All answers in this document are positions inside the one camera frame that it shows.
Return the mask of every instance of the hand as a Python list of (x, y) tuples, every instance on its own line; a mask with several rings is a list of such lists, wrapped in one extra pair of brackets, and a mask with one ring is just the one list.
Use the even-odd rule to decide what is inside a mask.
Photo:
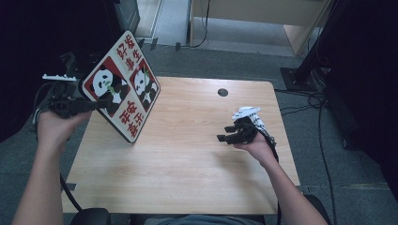
[(43, 112), (38, 120), (38, 150), (60, 156), (74, 129), (90, 116), (91, 112), (84, 112), (63, 119), (54, 112)]
[(264, 136), (257, 132), (254, 140), (250, 143), (237, 143), (234, 144), (235, 148), (248, 151), (255, 159), (262, 165), (267, 162), (276, 161)]

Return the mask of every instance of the floor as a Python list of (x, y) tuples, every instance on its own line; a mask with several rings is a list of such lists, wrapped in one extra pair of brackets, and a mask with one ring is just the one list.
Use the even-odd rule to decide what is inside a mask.
[[(137, 38), (144, 38), (147, 44), (152, 43), (154, 38), (157, 38), (158, 45), (175, 46), (180, 43), (181, 46), (184, 46), (190, 44), (188, 38), (190, 0), (138, 0), (137, 3), (141, 16), (137, 32), (148, 30), (147, 27), (150, 27), (151, 30), (146, 32), (150, 33), (149, 36), (136, 33)], [(195, 37), (192, 46), (203, 42), (197, 48), (296, 56), (281, 24), (208, 19), (207, 36), (204, 40), (205, 23), (206, 18), (195, 18), (193, 22)], [(318, 35), (319, 28), (316, 28), (308, 45), (303, 48), (299, 56), (305, 57)]]

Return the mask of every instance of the black stand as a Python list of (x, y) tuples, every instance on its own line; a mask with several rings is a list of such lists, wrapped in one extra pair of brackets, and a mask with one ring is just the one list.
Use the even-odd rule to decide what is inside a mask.
[(317, 89), (310, 76), (304, 81), (299, 81), (297, 79), (298, 71), (298, 68), (281, 67), (281, 73), (286, 89), (289, 91), (316, 91)]

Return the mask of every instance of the gray carpet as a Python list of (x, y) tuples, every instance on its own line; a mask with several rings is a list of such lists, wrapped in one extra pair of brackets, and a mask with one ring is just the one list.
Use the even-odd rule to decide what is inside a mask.
[[(268, 81), (285, 89), (280, 67), (297, 68), (302, 59), (258, 53), (221, 52), (158, 46), (143, 52), (156, 76)], [(277, 93), (280, 108), (308, 105), (307, 97)], [(283, 113), (294, 110), (283, 110)], [(333, 219), (329, 181), (318, 140), (319, 110), (283, 116), (287, 136), (298, 169), (301, 189), (325, 205)], [(68, 176), (84, 133), (79, 127), (62, 157), (61, 173)], [(322, 110), (322, 142), (329, 167), (338, 224), (398, 224), (398, 204), (379, 170), (379, 166), (360, 150), (345, 150), (342, 135), (328, 108)], [(36, 150), (30, 121), (22, 130), (0, 143), (0, 224), (9, 224), (18, 206)], [(72, 214), (65, 215), (66, 224)], [(275, 224), (275, 216), (266, 216)], [(127, 215), (113, 215), (113, 224), (127, 224)]]

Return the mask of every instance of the wooden table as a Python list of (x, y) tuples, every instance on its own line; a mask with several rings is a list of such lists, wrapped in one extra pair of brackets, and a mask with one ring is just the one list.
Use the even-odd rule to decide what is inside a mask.
[[(136, 143), (126, 142), (94, 112), (68, 183), (82, 208), (112, 213), (276, 214), (266, 171), (249, 153), (217, 140), (242, 106), (275, 137), (282, 167), (299, 185), (269, 82), (159, 77), (161, 93)], [(220, 88), (228, 96), (218, 95)], [(76, 212), (66, 195), (64, 212)]]

